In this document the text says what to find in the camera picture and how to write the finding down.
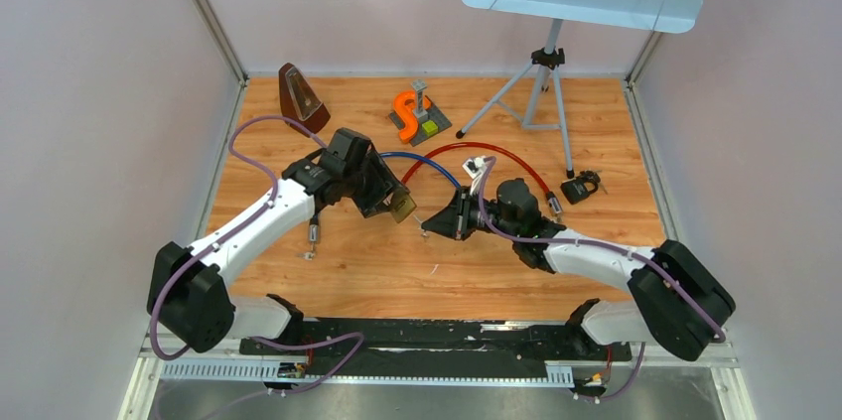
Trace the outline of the brass padlock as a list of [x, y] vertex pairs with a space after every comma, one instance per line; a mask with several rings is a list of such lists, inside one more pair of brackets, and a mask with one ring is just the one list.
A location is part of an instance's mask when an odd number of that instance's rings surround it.
[[393, 192], [388, 203], [388, 211], [396, 223], [410, 217], [416, 208], [417, 204], [406, 191]]

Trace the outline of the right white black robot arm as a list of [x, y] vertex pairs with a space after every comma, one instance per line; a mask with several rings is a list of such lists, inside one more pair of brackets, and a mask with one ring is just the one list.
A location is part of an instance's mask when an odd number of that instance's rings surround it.
[[657, 343], [694, 361], [724, 341], [724, 325], [736, 310], [731, 294], [685, 244], [667, 239], [656, 247], [632, 246], [586, 236], [544, 216], [521, 179], [500, 184], [493, 200], [460, 187], [421, 226], [454, 240], [476, 231], [499, 235], [531, 269], [590, 278], [630, 294], [628, 302], [590, 301], [574, 312], [567, 344], [579, 357], [635, 342]]

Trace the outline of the padlock silver keys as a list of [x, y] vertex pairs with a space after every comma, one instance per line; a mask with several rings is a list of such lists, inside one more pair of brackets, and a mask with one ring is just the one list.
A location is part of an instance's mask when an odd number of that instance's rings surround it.
[[420, 235], [423, 238], [427, 239], [429, 237], [429, 234], [428, 234], [427, 230], [422, 226], [422, 224], [423, 224], [422, 220], [420, 218], [418, 218], [417, 216], [414, 216], [414, 219], [416, 221], [416, 224], [418, 225], [418, 229], [420, 230]]

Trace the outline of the small silver key bunch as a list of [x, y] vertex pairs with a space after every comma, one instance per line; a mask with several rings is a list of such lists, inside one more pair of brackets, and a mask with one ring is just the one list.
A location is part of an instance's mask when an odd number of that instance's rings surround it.
[[309, 251], [298, 253], [297, 256], [299, 258], [302, 258], [302, 259], [305, 259], [305, 260], [313, 260], [316, 256], [316, 253], [315, 253], [314, 250], [309, 250]]

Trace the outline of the red cable lock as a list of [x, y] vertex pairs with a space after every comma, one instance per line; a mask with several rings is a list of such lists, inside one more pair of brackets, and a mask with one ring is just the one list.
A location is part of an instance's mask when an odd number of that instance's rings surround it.
[[487, 149], [489, 151], [492, 151], [493, 153], [497, 153], [499, 155], [502, 155], [503, 157], [508, 158], [509, 160], [511, 160], [514, 163], [516, 163], [517, 165], [519, 165], [537, 183], [539, 188], [543, 191], [544, 197], [547, 201], [548, 206], [550, 207], [551, 211], [553, 212], [554, 217], [556, 218], [557, 221], [561, 221], [562, 207], [561, 207], [560, 201], [559, 201], [558, 197], [549, 188], [548, 184], [540, 176], [540, 174], [535, 169], [533, 169], [526, 161], [524, 161], [519, 156], [515, 155], [513, 152], [511, 152], [507, 149], [504, 149], [502, 147], [496, 146], [494, 144], [489, 144], [489, 143], [484, 143], [484, 142], [456, 142], [456, 143], [447, 144], [447, 145], [444, 145], [442, 147], [433, 149], [432, 151], [428, 152], [424, 156], [416, 156], [415, 154], [412, 154], [410, 156], [410, 159], [415, 160], [415, 163], [410, 167], [410, 169], [407, 171], [407, 173], [401, 178], [401, 181], [403, 183], [406, 183], [422, 165], [428, 165], [428, 166], [432, 167], [433, 166], [432, 159], [433, 159], [434, 156], [440, 155], [440, 154], [445, 153], [445, 152], [457, 150], [457, 149], [468, 149], [468, 148]]

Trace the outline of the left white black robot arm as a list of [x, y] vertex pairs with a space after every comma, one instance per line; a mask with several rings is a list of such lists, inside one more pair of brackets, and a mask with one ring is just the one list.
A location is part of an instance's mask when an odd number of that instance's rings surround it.
[[158, 251], [147, 301], [150, 340], [165, 328], [195, 352], [248, 338], [266, 339], [281, 353], [296, 351], [305, 330], [290, 302], [277, 295], [235, 297], [228, 289], [279, 238], [343, 199], [365, 218], [388, 213], [402, 222], [415, 209], [373, 142], [340, 128], [326, 147], [292, 163], [223, 227], [187, 246], [169, 242]]

